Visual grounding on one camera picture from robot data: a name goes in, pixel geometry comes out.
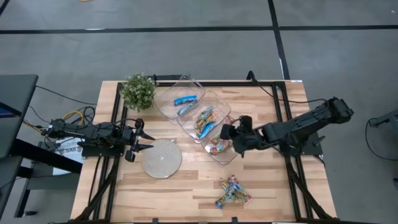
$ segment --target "white paper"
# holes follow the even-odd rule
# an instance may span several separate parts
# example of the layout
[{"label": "white paper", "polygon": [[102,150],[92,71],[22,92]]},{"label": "white paper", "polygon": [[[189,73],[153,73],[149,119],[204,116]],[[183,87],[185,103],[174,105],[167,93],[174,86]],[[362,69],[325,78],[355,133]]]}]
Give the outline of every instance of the white paper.
[{"label": "white paper", "polygon": [[[83,150],[82,147],[80,147],[77,143],[84,141],[84,139],[80,138],[65,138],[62,140],[56,140],[55,143],[61,143],[61,146],[58,147],[58,150],[55,150],[55,153],[58,155],[61,154],[65,156],[66,158],[73,159],[76,162],[83,163],[83,158],[81,156],[81,152]],[[63,175],[63,174],[69,174],[69,171],[63,170],[63,169],[58,169],[55,168],[52,171],[52,175]]]}]

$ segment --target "round disc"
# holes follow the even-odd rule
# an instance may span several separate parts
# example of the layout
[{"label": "round disc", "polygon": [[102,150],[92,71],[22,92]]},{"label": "round disc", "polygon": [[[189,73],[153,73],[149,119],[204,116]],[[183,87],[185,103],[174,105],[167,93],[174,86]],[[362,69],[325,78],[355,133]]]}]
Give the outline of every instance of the round disc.
[{"label": "round disc", "polygon": [[169,140],[156,140],[154,147],[145,149],[142,163],[145,172],[153,178],[168,178],[181,165],[180,148]]}]

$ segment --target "wooden table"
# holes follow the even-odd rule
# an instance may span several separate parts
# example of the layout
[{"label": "wooden table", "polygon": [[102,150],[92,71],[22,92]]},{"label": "wooden table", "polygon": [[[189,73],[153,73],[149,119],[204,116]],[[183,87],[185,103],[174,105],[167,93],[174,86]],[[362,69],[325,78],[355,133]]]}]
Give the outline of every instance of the wooden table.
[{"label": "wooden table", "polygon": [[[114,96],[118,82],[103,82],[96,109],[95,122],[110,121]],[[303,83],[286,81],[289,100],[306,101]],[[158,87],[162,93],[168,87]],[[273,98],[255,86],[206,87],[220,95],[233,111],[249,115],[254,126],[277,121]],[[123,104],[119,104],[118,118]],[[293,117],[309,110],[307,104],[291,103]],[[202,148],[182,131],[179,125],[169,122],[157,108],[145,113],[128,110],[127,118],[142,118],[145,132],[156,139],[177,139],[183,161],[180,169],[168,179],[153,179],[142,168],[145,151],[137,154],[134,163],[121,158],[113,201],[112,222],[230,222],[231,217],[239,221],[294,221],[284,158],[275,150],[247,151],[227,166],[217,164]],[[327,213],[336,216],[328,180],[323,164],[313,156],[302,156],[303,168],[309,191]],[[97,157],[84,161],[75,196],[71,218],[78,216],[87,206],[88,195]],[[214,205],[223,194],[218,180],[234,174],[243,187],[253,196],[247,205],[229,202],[220,210]],[[298,190],[300,209],[305,216],[302,195]],[[106,192],[101,203],[99,217],[104,217]]]}]

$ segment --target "clear plastic container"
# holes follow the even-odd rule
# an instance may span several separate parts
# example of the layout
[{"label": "clear plastic container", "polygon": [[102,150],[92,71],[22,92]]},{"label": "clear plastic container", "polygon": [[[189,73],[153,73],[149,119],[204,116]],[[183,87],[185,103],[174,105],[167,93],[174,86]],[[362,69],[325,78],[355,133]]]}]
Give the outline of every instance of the clear plastic container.
[{"label": "clear plastic container", "polygon": [[[239,125],[240,114],[238,112],[232,111],[216,128],[211,130],[211,132],[202,140],[201,145],[205,148],[205,151],[211,156],[216,162],[225,166],[228,165],[237,155],[235,149],[232,145],[232,140],[218,140],[223,124],[231,124],[234,126]],[[225,147],[222,151],[214,153],[215,147],[223,146]]]},{"label": "clear plastic container", "polygon": [[177,118],[177,122],[181,125],[182,129],[196,143],[201,143],[201,140],[206,136],[200,139],[196,134],[194,125],[198,121],[199,115],[210,107],[213,107],[214,125],[212,129],[215,129],[229,115],[231,107],[213,91],[206,92],[193,108]]},{"label": "clear plastic container", "polygon": [[199,100],[205,94],[204,87],[190,75],[181,76],[180,80],[171,86],[166,92],[155,95],[154,104],[168,119],[178,117],[177,112],[187,104],[174,106],[174,100],[188,95],[196,95]]}]

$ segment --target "green plant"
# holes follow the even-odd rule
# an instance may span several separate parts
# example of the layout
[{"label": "green plant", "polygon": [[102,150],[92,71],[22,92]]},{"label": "green plant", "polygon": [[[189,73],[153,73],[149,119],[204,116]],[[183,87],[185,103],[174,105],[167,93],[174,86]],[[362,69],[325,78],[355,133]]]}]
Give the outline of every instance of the green plant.
[{"label": "green plant", "polygon": [[143,73],[126,78],[120,91],[124,104],[138,112],[150,108],[155,96],[155,83]]}]

